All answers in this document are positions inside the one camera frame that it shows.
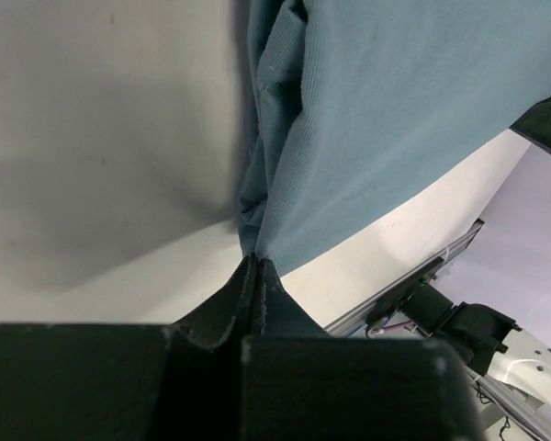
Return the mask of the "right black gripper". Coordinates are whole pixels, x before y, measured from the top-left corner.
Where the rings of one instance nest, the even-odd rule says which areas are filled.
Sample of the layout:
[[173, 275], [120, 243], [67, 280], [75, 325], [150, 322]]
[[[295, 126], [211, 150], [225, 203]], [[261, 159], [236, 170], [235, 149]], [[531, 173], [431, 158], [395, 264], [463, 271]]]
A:
[[551, 155], [551, 97], [528, 109], [510, 129]]

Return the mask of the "teal blue t shirt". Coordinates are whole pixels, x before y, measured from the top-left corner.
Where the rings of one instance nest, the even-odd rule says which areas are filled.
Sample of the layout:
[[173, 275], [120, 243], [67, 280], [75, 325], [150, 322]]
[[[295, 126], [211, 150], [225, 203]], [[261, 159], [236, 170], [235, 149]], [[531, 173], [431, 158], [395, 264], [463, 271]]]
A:
[[551, 1], [253, 1], [245, 254], [286, 274], [551, 97]]

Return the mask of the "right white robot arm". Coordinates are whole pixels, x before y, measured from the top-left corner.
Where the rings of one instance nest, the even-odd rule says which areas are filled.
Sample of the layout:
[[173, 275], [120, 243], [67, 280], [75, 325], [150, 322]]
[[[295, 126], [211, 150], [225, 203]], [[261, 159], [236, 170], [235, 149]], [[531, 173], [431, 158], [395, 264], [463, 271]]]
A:
[[551, 405], [550, 347], [505, 314], [483, 304], [454, 305], [430, 285], [412, 286], [401, 310], [424, 334], [457, 351], [478, 392], [533, 438], [551, 440], [551, 429], [513, 395], [518, 390]]

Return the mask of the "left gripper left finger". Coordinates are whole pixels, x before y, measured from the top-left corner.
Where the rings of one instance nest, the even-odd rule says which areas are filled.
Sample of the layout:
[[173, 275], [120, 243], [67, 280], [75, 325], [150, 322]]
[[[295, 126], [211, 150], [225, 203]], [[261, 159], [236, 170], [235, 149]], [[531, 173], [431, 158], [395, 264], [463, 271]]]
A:
[[0, 440], [234, 440], [257, 275], [172, 324], [0, 323]]

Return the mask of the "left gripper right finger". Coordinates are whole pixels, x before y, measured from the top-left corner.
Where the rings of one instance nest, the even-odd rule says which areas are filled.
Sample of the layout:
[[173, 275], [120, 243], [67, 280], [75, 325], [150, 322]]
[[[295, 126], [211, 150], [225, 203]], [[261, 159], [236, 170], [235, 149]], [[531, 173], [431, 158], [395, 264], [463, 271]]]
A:
[[257, 268], [242, 340], [244, 440], [481, 440], [464, 367], [433, 339], [329, 336]]

